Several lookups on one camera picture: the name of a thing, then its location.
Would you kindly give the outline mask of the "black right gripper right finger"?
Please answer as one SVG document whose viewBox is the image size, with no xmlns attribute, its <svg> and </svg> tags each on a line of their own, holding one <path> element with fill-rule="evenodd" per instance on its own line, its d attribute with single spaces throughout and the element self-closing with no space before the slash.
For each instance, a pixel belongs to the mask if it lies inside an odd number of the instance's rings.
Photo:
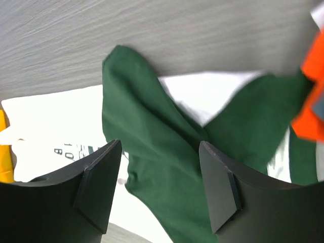
<svg viewBox="0 0 324 243">
<path fill-rule="evenodd" d="M 208 142 L 199 161 L 211 228 L 219 242 L 323 242 L 323 183 L 264 175 Z"/>
</svg>

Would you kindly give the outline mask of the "white and green t-shirt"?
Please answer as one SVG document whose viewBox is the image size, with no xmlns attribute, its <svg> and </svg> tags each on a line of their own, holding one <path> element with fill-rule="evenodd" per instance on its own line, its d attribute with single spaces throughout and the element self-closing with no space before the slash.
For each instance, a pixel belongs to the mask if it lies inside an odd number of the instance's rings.
<svg viewBox="0 0 324 243">
<path fill-rule="evenodd" d="M 160 79 L 138 52 L 119 45 L 102 63 L 101 86 L 57 93 L 55 102 L 53 94 L 4 101 L 10 126 L 1 144 L 28 148 L 14 178 L 29 182 L 118 140 L 114 222 L 157 242 L 219 242 L 200 143 L 284 182 L 323 183 L 323 141 L 302 139 L 292 127 L 312 87 L 301 69 Z"/>
</svg>

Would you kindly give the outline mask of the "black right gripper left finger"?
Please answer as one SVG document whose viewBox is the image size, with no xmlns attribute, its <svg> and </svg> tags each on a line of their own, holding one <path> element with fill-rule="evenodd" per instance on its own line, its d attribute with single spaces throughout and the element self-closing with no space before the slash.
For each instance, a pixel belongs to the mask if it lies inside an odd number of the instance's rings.
<svg viewBox="0 0 324 243">
<path fill-rule="evenodd" d="M 100 242 L 108 228 L 122 144 L 29 182 L 1 184 L 1 242 Z"/>
</svg>

